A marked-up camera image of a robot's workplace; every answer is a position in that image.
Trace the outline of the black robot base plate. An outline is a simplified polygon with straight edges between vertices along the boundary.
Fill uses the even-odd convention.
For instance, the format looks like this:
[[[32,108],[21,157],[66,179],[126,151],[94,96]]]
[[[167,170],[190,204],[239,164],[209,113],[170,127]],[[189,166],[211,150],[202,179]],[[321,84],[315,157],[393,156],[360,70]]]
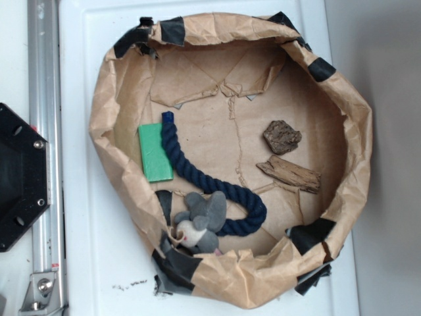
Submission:
[[[1,104],[1,252],[49,207],[48,142]]]

